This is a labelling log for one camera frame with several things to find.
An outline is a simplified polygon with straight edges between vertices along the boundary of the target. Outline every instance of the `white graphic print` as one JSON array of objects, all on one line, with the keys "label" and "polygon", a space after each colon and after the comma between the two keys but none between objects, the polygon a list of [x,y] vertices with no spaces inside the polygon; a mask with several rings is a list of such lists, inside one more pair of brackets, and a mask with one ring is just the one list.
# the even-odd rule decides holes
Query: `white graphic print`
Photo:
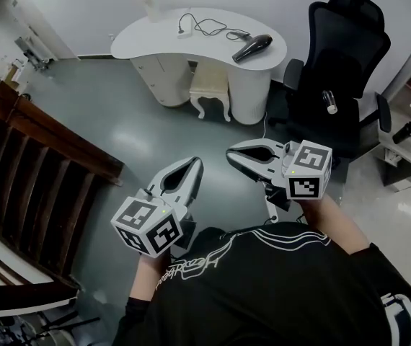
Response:
[{"label": "white graphic print", "polygon": [[327,246],[330,243],[329,237],[325,234],[318,234],[317,232],[304,232],[295,236],[281,236],[279,234],[269,234],[263,229],[254,229],[252,231],[233,234],[225,245],[210,252],[205,257],[199,257],[192,260],[181,259],[173,262],[157,283],[157,287],[165,280],[172,279],[178,273],[183,280],[188,280],[190,278],[199,277],[209,266],[217,268],[220,259],[224,257],[233,246],[234,239],[244,234],[253,234],[269,247],[287,252],[297,251],[307,244],[318,243]]}]

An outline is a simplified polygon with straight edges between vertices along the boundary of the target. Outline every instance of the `marker cube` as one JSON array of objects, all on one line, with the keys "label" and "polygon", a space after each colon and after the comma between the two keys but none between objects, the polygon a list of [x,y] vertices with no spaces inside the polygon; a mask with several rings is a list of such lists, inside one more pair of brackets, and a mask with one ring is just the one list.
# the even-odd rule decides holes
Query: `marker cube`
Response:
[{"label": "marker cube", "polygon": [[111,219],[125,244],[150,257],[158,257],[181,236],[173,208],[137,198],[127,198]]},{"label": "marker cube", "polygon": [[287,168],[286,194],[292,200],[318,200],[329,182],[332,149],[303,140]]}]

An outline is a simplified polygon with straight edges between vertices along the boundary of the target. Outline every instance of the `chair armrest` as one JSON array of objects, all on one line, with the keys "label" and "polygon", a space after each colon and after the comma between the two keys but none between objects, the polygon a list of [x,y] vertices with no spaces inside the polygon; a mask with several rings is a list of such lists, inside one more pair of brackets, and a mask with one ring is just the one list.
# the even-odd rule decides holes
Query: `chair armrest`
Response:
[{"label": "chair armrest", "polygon": [[390,113],[390,106],[385,97],[376,93],[377,110],[369,114],[362,121],[359,122],[359,128],[366,127],[372,122],[379,120],[380,129],[386,133],[392,130],[392,114]]},{"label": "chair armrest", "polygon": [[392,130],[392,114],[390,113],[388,101],[380,94],[376,94],[376,100],[380,129],[390,133]]},{"label": "chair armrest", "polygon": [[297,92],[299,90],[299,83],[301,78],[301,71],[304,68],[304,62],[299,59],[291,59],[284,72],[284,87],[291,91]]}]

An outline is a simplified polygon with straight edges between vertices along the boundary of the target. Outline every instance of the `gray floor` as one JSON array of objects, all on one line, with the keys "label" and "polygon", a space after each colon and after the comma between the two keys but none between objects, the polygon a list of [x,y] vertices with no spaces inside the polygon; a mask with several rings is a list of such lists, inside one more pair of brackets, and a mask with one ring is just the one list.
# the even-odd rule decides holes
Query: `gray floor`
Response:
[{"label": "gray floor", "polygon": [[[278,91],[271,94],[271,111],[283,104]],[[268,217],[262,185],[229,166],[225,158],[231,145],[261,137],[262,123],[227,123],[218,101],[205,104],[205,120],[197,119],[190,104],[162,107],[128,61],[60,61],[45,76],[36,75],[28,92],[38,107],[126,165],[121,175],[124,185],[107,185],[99,192],[73,266],[83,287],[79,311],[82,317],[101,316],[101,333],[109,340],[123,314],[138,261],[138,254],[116,236],[110,219],[125,198],[145,187],[157,171],[188,156],[203,160],[204,177],[191,208],[198,222],[196,232],[206,226],[240,229]],[[268,129],[267,137],[289,140],[280,128]],[[402,195],[382,188],[374,170],[370,159],[350,166],[342,206],[373,241],[385,246],[385,254],[411,280],[411,257],[399,252],[408,239],[411,242],[409,217],[397,210]],[[337,200],[346,177],[347,164],[342,163],[328,187]],[[293,204],[280,219],[293,220],[300,213]],[[390,232],[401,241],[394,244]]]}]

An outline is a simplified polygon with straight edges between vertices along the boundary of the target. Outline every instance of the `wooden cabinet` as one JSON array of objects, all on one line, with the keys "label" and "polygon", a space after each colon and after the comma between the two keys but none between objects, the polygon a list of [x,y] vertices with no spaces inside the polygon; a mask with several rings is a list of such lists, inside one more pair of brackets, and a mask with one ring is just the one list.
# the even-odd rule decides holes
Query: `wooden cabinet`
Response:
[{"label": "wooden cabinet", "polygon": [[131,62],[160,104],[176,107],[190,99],[193,73],[182,54],[141,56]]}]

